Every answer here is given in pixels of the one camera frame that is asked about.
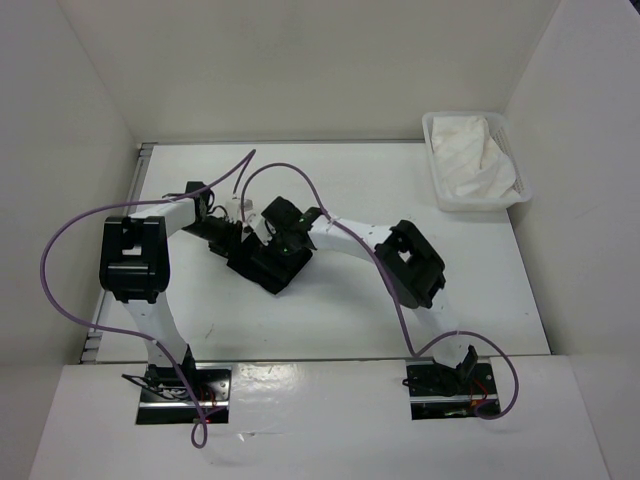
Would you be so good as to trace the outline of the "black skirt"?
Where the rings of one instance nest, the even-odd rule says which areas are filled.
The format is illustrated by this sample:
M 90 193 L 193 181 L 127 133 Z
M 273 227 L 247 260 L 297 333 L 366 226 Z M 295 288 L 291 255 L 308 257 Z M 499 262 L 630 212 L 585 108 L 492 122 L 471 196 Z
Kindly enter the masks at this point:
M 312 256 L 312 251 L 307 248 L 285 253 L 277 246 L 262 244 L 255 234 L 251 234 L 230 249 L 227 266 L 267 292 L 277 295 L 301 272 Z

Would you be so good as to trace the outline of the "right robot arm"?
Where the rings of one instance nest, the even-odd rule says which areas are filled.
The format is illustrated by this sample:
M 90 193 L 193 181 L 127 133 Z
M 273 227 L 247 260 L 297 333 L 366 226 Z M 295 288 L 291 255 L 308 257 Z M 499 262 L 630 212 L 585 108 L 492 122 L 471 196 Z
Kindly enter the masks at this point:
M 343 220 L 319 207 L 303 212 L 278 197 L 254 228 L 264 246 L 284 258 L 326 250 L 371 262 L 394 303 L 442 338 L 442 348 L 433 355 L 433 373 L 418 387 L 451 397 L 472 382 L 478 355 L 459 340 L 455 320 L 444 312 L 444 260 L 415 224 L 401 220 L 376 226 Z

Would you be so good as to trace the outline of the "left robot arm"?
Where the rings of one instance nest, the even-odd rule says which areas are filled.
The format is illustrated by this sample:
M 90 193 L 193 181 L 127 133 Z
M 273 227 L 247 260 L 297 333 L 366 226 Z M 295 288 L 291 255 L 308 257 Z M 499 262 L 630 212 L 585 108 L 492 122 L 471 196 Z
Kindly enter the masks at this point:
M 166 295 L 171 275 L 168 239 L 183 231 L 229 256 L 240 242 L 241 223 L 228 215 L 214 216 L 214 200 L 204 183 L 190 181 L 184 193 L 169 193 L 160 203 L 128 216 L 110 216 L 103 228 L 100 284 L 124 305 L 145 341 L 146 383 L 163 385 L 180 400 L 196 393 L 199 374 Z

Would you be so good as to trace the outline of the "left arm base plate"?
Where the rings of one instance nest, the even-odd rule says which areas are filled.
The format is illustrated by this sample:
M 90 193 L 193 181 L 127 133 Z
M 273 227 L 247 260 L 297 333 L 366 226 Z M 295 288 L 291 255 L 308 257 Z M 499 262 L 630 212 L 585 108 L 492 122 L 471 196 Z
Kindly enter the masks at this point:
M 199 416 L 183 383 L 171 371 L 165 383 L 144 376 L 123 374 L 122 377 L 140 388 L 137 425 L 177 425 L 197 423 Z M 227 424 L 232 386 L 230 365 L 200 363 L 195 370 L 192 387 L 208 424 Z

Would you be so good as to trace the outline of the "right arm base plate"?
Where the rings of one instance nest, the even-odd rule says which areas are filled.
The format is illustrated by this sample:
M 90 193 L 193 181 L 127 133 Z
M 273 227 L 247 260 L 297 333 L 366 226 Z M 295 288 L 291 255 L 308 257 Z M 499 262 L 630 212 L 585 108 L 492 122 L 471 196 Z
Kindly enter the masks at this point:
M 417 420 L 445 420 L 496 416 L 501 411 L 493 369 L 480 360 L 460 386 L 446 384 L 433 362 L 410 362 L 402 385 L 409 394 L 411 417 Z

